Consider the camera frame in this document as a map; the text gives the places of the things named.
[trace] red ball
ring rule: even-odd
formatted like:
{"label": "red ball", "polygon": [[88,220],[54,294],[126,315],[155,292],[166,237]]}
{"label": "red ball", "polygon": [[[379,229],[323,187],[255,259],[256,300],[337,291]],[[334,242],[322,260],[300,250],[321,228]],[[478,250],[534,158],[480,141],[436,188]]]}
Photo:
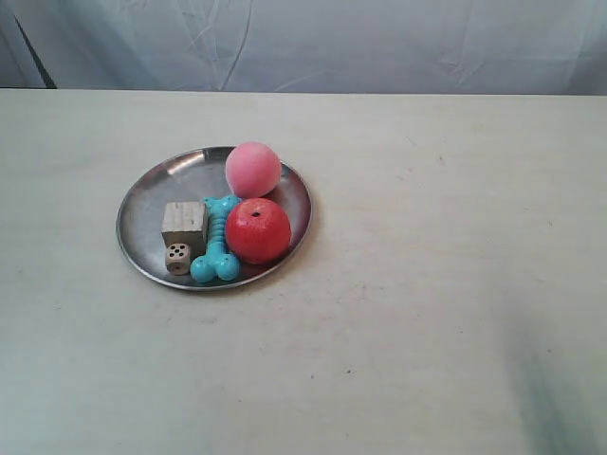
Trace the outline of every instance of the red ball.
{"label": "red ball", "polygon": [[273,261],[288,250],[291,225],[281,206],[257,197],[238,204],[226,221],[230,250],[249,264]]}

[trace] white backdrop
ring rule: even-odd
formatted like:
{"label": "white backdrop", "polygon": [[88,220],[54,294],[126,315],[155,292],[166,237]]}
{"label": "white backdrop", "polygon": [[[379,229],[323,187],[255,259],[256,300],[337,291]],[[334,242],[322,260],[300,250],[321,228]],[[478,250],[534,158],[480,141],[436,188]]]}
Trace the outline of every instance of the white backdrop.
{"label": "white backdrop", "polygon": [[7,0],[59,87],[607,93],[607,0]]}

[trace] toy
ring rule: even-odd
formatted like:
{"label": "toy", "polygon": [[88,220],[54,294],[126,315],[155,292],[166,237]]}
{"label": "toy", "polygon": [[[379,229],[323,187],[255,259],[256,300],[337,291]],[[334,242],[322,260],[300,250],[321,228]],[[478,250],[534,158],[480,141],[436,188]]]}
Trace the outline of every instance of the toy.
{"label": "toy", "polygon": [[291,240],[291,225],[281,206],[269,199],[248,199],[226,222],[226,241],[242,261],[264,264],[282,256]]}
{"label": "toy", "polygon": [[209,210],[209,241],[207,252],[193,260],[190,266],[192,278],[197,282],[209,282],[215,277],[228,282],[240,273],[240,263],[236,256],[226,251],[226,218],[240,199],[234,195],[222,199],[206,197]]}
{"label": "toy", "polygon": [[282,165],[278,156],[259,142],[234,148],[226,160],[226,179],[234,194],[242,198],[261,197],[278,185]]}
{"label": "toy", "polygon": [[186,244],[172,244],[166,249],[164,263],[167,270],[173,275],[185,275],[190,271],[190,246]]}
{"label": "toy", "polygon": [[204,202],[170,202],[162,220],[164,245],[185,244],[191,257],[205,253],[207,246],[207,206]]}

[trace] pink ball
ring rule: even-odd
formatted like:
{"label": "pink ball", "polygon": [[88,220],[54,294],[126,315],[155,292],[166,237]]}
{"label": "pink ball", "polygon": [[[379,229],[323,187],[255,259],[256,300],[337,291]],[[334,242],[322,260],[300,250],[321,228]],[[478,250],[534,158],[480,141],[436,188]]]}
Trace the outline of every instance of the pink ball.
{"label": "pink ball", "polygon": [[281,179],[278,156],[259,142],[240,144],[226,160],[226,179],[234,194],[244,199],[261,197],[274,190]]}

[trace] small dice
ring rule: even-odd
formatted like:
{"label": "small dice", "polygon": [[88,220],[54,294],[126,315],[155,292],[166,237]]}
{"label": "small dice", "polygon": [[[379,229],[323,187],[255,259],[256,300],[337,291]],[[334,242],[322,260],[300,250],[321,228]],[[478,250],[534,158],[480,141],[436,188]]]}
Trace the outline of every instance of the small dice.
{"label": "small dice", "polygon": [[164,262],[167,270],[173,275],[185,275],[190,272],[192,262],[190,246],[186,244],[172,244],[166,249]]}

